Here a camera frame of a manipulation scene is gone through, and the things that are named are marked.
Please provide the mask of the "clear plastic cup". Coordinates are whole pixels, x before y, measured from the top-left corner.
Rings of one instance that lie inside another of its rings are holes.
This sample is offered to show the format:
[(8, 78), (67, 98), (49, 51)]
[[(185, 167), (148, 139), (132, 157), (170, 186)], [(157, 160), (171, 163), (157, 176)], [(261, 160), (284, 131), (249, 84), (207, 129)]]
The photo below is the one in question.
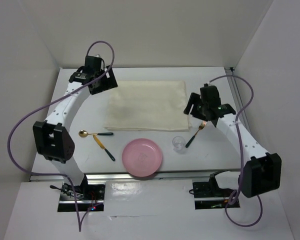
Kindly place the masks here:
[(177, 153), (183, 153), (186, 148), (186, 141), (182, 136), (176, 136), (172, 140), (173, 150)]

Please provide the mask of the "cream cloth placemat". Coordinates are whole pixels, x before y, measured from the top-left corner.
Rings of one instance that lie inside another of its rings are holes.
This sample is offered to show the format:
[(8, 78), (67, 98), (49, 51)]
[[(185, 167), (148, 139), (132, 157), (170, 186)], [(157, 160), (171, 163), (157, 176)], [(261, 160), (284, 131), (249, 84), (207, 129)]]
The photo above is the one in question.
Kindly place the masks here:
[(187, 132), (182, 80), (124, 80), (111, 91), (104, 128), (113, 131)]

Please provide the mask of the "gold spoon green handle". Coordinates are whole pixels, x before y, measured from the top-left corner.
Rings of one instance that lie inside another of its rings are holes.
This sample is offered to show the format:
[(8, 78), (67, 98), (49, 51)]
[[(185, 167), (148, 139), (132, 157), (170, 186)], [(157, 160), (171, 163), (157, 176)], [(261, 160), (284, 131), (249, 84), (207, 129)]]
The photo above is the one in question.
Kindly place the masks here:
[(99, 132), (99, 133), (89, 133), (86, 130), (80, 130), (78, 135), (81, 138), (86, 138), (87, 136), (113, 136), (113, 132)]

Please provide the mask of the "pink plastic plate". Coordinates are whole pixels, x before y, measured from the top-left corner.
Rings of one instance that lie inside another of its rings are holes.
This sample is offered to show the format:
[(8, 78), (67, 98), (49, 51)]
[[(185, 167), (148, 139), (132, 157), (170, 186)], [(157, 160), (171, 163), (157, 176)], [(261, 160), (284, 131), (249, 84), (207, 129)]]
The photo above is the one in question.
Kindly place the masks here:
[(147, 178), (157, 172), (163, 162), (160, 147), (152, 140), (138, 138), (123, 149), (122, 164), (125, 170), (137, 178)]

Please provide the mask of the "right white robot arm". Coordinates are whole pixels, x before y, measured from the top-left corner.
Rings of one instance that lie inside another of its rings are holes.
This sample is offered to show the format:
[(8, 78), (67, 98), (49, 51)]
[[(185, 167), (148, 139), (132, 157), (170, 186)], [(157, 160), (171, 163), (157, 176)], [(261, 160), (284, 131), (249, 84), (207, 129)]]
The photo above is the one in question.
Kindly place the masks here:
[(280, 187), (282, 159), (256, 142), (234, 108), (221, 103), (216, 86), (206, 83), (199, 94), (192, 92), (183, 113), (211, 122), (236, 149), (241, 172), (238, 189), (245, 197), (252, 198)]

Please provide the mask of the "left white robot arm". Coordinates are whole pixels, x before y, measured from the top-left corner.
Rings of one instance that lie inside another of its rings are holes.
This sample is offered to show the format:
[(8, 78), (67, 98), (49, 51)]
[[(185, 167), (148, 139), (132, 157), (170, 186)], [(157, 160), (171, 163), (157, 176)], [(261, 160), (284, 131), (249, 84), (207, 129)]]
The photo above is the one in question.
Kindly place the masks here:
[(89, 187), (86, 175), (73, 157), (75, 143), (69, 133), (70, 126), (89, 96), (117, 86), (113, 70), (104, 65), (104, 60), (87, 55), (84, 65), (70, 76), (65, 98), (44, 121), (36, 121), (32, 127), (38, 154), (54, 165), (78, 200), (87, 197)]

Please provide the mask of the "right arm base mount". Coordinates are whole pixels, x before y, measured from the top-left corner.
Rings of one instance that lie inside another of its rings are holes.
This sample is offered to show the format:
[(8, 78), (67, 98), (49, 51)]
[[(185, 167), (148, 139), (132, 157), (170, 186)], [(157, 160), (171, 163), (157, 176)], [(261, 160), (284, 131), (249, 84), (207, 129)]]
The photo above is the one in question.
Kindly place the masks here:
[(188, 193), (194, 197), (196, 210), (224, 209), (226, 207), (233, 190), (220, 188), (216, 181), (216, 176), (224, 172), (225, 170), (214, 172), (210, 174), (208, 180), (192, 183), (192, 189)]

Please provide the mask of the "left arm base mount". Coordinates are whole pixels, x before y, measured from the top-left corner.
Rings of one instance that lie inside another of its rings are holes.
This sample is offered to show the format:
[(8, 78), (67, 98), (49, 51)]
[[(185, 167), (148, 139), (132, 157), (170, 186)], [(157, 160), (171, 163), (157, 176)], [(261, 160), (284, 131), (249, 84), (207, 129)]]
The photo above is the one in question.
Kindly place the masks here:
[[(68, 185), (63, 184), (62, 187), (50, 185), (49, 187), (53, 190), (58, 190), (60, 193), (57, 208), (59, 213), (76, 211), (74, 193)], [(90, 210), (91, 212), (103, 212), (105, 189), (106, 185), (104, 183), (93, 184), (89, 185), (85, 194), (76, 193), (78, 211), (85, 212)]]

